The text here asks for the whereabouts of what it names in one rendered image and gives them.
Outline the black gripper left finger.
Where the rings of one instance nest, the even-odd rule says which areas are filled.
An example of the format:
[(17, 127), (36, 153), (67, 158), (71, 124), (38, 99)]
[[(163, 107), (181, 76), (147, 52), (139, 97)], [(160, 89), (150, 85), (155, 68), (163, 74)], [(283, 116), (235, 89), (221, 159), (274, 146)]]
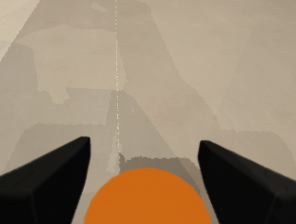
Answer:
[(90, 137), (0, 176), (0, 224), (71, 224), (90, 161)]

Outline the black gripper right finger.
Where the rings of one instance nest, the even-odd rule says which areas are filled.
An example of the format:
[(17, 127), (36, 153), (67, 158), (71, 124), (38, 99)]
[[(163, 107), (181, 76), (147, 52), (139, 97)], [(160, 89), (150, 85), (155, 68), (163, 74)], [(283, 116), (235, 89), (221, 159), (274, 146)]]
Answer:
[(198, 162), (219, 224), (296, 224), (296, 181), (202, 140)]

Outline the orange knob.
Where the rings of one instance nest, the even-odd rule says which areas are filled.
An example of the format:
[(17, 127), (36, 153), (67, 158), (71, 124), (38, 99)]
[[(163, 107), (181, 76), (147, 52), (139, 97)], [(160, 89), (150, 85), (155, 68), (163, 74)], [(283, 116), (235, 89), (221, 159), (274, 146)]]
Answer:
[(212, 223), (202, 199), (183, 178), (156, 168), (138, 168), (101, 186), (83, 224)]

